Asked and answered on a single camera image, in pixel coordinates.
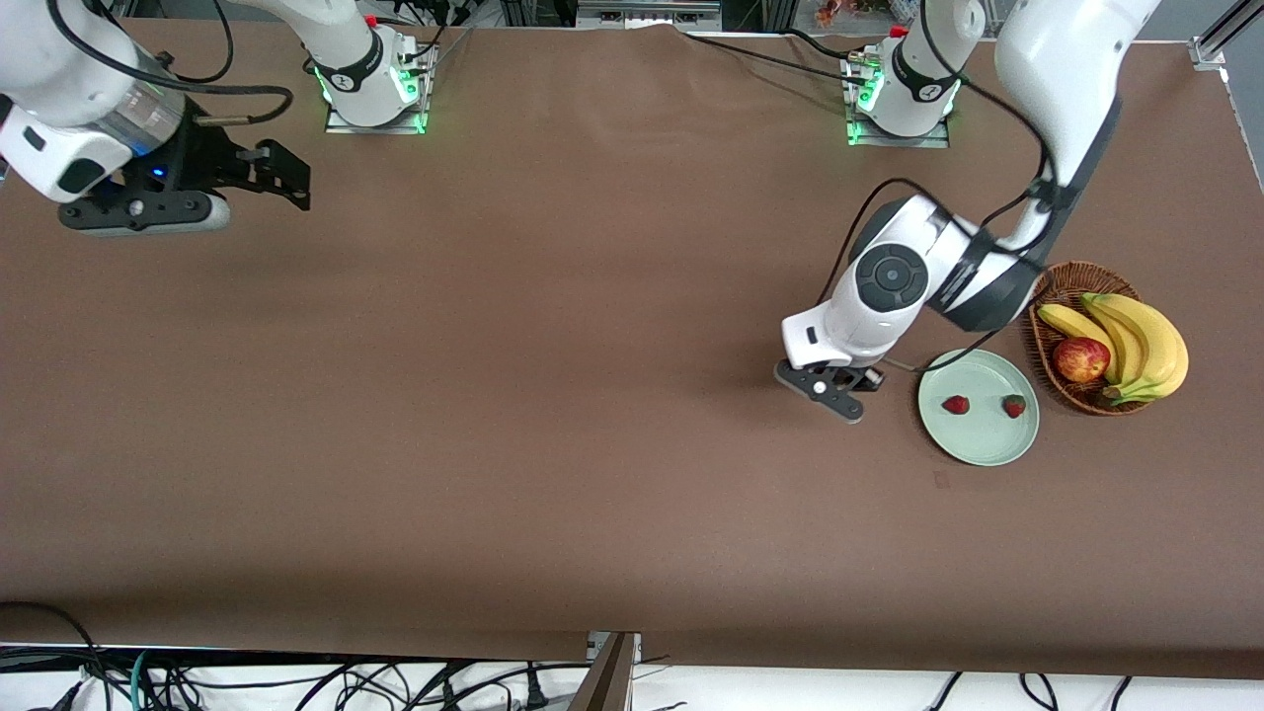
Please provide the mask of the pale green round plate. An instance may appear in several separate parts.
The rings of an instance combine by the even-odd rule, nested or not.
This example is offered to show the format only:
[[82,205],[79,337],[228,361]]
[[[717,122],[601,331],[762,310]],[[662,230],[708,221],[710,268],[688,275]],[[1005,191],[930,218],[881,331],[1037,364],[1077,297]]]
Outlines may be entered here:
[[[1011,361],[988,350],[952,350],[932,363],[916,387],[921,426],[932,440],[953,458],[996,467],[1015,462],[1036,440],[1040,409],[1031,382]],[[1026,411],[1007,419],[1001,407],[1006,395],[1020,393]],[[956,416],[942,407],[954,395],[971,402],[968,414]]]

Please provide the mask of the brown wicker basket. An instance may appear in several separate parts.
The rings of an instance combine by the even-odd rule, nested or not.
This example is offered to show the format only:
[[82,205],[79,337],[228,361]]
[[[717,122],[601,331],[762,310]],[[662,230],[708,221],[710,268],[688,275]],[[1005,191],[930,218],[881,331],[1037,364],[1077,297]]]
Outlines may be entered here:
[[1083,383],[1066,380],[1058,368],[1055,349],[1066,342],[1066,334],[1049,325],[1039,315],[1047,305],[1060,305],[1090,320],[1105,337],[1107,347],[1112,348],[1111,330],[1101,326],[1085,307],[1082,297],[1087,292],[1119,294],[1138,302],[1144,302],[1138,288],[1127,280],[1105,267],[1087,261],[1066,261],[1048,267],[1036,282],[1035,296],[1026,306],[1023,318],[1023,334],[1026,356],[1031,361],[1035,374],[1063,404],[1092,416],[1124,416],[1141,410],[1154,402],[1154,399],[1115,402],[1107,390],[1114,387],[1111,378],[1117,373],[1117,366],[1110,364],[1102,376]]

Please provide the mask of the red apple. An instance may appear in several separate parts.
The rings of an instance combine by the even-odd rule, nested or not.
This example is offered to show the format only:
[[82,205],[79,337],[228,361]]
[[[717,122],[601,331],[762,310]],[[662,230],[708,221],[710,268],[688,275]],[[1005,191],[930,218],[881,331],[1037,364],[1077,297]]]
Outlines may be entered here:
[[1088,337],[1066,338],[1057,343],[1053,352],[1055,373],[1074,385],[1102,380],[1111,363],[1110,348]]

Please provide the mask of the yellow banana bunch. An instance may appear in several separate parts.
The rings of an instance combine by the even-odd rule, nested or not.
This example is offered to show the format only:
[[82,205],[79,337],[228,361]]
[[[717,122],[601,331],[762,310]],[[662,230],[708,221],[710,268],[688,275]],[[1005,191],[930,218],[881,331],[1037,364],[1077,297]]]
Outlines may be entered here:
[[[1107,392],[1115,402],[1162,400],[1184,383],[1189,368],[1184,339],[1157,309],[1119,294],[1087,292],[1079,300],[1101,326],[1111,330],[1114,347],[1109,348],[1117,373]],[[1088,337],[1106,344],[1103,333],[1071,309],[1047,305],[1039,315],[1067,338]]]

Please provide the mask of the brown table cover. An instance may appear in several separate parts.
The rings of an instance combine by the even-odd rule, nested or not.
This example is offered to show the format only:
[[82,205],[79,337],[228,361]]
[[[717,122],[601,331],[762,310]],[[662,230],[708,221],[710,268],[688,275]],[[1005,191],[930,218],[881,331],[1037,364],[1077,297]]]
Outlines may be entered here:
[[847,143],[830,81],[679,35],[475,32],[423,135],[329,135],[293,32],[235,76],[312,207],[66,230],[0,189],[0,601],[102,645],[1264,678],[1264,195],[1218,76],[1139,43],[1055,245],[1181,329],[1127,416],[1038,395],[964,466],[894,369],[849,425],[775,380],[875,185],[971,219],[1036,148]]

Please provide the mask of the aluminium corner profile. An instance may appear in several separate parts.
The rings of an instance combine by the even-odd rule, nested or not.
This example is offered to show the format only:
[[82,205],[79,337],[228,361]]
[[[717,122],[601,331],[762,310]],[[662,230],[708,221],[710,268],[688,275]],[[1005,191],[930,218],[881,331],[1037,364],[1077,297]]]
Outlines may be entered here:
[[1194,68],[1213,71],[1224,67],[1225,49],[1261,18],[1264,18],[1264,0],[1232,1],[1205,32],[1189,40],[1189,57]]

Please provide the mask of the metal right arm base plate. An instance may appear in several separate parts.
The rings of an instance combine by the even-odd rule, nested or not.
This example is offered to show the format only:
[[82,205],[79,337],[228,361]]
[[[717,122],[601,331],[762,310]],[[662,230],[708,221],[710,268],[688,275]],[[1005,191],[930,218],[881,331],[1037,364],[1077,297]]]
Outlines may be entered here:
[[375,73],[360,94],[344,97],[322,86],[329,104],[327,133],[411,135],[428,132],[428,108],[439,46],[418,49],[404,40],[406,53],[389,70]]

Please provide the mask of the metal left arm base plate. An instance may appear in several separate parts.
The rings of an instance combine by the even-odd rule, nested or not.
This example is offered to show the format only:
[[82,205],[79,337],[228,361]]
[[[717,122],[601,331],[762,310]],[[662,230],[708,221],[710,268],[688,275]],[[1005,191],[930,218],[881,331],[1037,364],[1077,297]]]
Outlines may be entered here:
[[844,82],[844,115],[849,145],[947,148],[951,144],[948,116],[957,86],[930,86],[932,101],[916,101],[897,78],[882,68],[871,46],[849,52],[839,61]]

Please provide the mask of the brown wooden post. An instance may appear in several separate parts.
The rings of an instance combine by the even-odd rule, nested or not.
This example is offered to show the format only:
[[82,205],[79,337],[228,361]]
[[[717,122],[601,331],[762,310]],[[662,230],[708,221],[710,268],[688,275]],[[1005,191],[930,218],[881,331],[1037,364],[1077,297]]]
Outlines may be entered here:
[[632,643],[617,635],[592,663],[566,711],[631,711]]

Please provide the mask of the aluminium frame rail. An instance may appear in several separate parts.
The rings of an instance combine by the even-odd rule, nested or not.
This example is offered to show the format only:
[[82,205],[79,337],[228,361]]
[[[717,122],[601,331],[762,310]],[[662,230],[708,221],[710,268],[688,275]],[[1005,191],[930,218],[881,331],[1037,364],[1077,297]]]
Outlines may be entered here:
[[576,0],[578,29],[678,27],[683,32],[723,32],[720,0]]

